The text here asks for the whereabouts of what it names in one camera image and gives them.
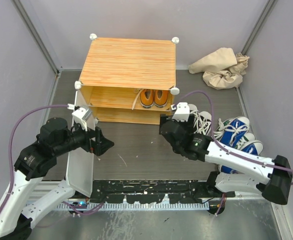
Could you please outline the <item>orange sneaker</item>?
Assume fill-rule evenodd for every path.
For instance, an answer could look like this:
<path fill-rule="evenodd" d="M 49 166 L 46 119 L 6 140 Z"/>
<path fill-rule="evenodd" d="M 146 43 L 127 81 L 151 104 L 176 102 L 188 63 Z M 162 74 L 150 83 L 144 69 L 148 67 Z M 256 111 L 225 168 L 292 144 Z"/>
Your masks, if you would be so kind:
<path fill-rule="evenodd" d="M 154 91 L 152 89 L 139 89 L 133 100 L 131 106 L 132 110 L 135 108 L 138 100 L 140 100 L 140 104 L 143 108 L 151 108 L 154 105 Z"/>
<path fill-rule="evenodd" d="M 166 106 L 168 102 L 169 91 L 168 90 L 155 90 L 154 91 L 154 104 L 159 107 L 163 108 Z"/>

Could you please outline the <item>white translucent cabinet door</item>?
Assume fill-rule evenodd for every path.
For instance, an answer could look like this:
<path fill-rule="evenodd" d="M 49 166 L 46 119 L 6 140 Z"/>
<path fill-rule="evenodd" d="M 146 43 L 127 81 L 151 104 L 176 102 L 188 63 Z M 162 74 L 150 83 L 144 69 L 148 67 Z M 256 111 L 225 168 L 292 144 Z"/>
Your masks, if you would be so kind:
<path fill-rule="evenodd" d="M 74 105 L 89 107 L 80 90 L 75 93 Z M 92 114 L 87 120 L 87 127 L 93 130 L 95 126 L 95 118 Z M 94 155 L 92 153 L 86 152 L 82 148 L 69 152 L 66 168 L 68 186 L 86 197 L 90 197 L 93 190 L 93 169 Z"/>

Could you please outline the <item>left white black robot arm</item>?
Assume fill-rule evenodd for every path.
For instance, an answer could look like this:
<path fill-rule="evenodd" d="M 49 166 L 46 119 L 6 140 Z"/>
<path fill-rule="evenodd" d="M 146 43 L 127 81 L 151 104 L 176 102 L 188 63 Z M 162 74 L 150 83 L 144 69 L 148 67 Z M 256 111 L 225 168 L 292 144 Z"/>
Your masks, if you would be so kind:
<path fill-rule="evenodd" d="M 85 121 L 68 128 L 65 119 L 49 119 L 36 141 L 24 148 L 13 167 L 12 179 L 0 200 L 0 240 L 25 240 L 32 229 L 53 208 L 71 197 L 89 197 L 93 191 L 94 156 L 114 146 L 99 127 Z M 31 206 L 26 203 L 36 186 L 64 154 L 80 155 L 80 162 L 68 164 L 65 179 Z"/>

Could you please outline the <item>black white sneaker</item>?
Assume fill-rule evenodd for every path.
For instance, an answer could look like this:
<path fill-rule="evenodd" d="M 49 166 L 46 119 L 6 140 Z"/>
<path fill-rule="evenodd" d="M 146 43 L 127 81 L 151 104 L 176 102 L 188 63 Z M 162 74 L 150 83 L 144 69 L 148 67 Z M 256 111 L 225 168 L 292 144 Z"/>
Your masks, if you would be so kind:
<path fill-rule="evenodd" d="M 197 106 L 194 104 L 188 104 L 188 107 L 189 107 L 189 115 L 193 116 L 194 118 L 197 118 L 199 113 Z"/>
<path fill-rule="evenodd" d="M 194 115 L 194 133 L 208 136 L 211 132 L 212 115 L 207 111 L 199 112 L 198 110 L 194 110 L 191 113 Z"/>

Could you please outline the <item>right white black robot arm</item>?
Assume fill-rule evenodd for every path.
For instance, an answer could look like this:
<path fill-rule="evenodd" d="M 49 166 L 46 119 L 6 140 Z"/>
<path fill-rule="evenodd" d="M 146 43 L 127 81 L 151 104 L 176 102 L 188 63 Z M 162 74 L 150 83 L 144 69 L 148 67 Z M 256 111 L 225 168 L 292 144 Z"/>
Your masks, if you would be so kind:
<path fill-rule="evenodd" d="M 238 171 L 237 174 L 212 172 L 205 185 L 211 197 L 228 192 L 247 192 L 278 205 L 287 205 L 293 174 L 286 157 L 261 157 L 234 149 L 207 135 L 195 133 L 190 119 L 178 121 L 171 115 L 161 114 L 159 134 L 176 154 Z"/>

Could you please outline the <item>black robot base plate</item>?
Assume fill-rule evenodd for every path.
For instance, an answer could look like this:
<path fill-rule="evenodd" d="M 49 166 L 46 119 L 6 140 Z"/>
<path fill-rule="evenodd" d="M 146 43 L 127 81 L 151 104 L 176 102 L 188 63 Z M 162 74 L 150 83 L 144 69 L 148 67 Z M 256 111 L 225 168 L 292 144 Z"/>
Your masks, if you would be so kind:
<path fill-rule="evenodd" d="M 94 180 L 88 197 L 91 203 L 202 204 L 206 199 L 220 198 L 222 192 L 199 180 Z"/>

